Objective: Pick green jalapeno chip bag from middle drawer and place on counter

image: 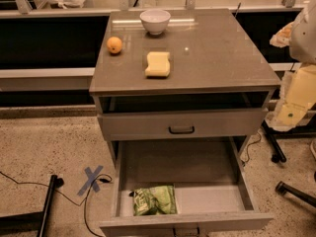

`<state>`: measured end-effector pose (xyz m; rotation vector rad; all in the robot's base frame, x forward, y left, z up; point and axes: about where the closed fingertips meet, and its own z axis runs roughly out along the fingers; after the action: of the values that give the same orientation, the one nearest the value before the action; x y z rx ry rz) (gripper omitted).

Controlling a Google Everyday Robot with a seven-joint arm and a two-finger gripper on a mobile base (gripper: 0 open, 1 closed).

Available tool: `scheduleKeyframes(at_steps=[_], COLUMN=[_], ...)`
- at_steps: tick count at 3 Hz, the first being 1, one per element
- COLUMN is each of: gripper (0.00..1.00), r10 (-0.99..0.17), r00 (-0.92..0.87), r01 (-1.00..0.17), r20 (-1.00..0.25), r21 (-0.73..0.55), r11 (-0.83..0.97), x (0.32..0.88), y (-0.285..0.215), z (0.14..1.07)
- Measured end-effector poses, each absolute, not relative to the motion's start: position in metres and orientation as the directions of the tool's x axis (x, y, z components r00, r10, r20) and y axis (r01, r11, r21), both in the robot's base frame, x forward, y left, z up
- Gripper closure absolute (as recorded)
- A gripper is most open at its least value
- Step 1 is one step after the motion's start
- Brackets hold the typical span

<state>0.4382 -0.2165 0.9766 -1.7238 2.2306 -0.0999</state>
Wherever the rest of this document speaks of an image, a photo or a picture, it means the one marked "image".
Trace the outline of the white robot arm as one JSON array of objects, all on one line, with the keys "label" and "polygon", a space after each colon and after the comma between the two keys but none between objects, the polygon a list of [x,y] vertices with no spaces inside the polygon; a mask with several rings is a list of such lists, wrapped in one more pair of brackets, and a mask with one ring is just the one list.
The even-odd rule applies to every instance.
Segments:
[{"label": "white robot arm", "polygon": [[279,100],[268,121],[276,131],[295,128],[316,104],[316,0],[305,3],[293,22],[270,39],[276,47],[289,47],[290,56],[301,66],[286,71],[281,79]]}]

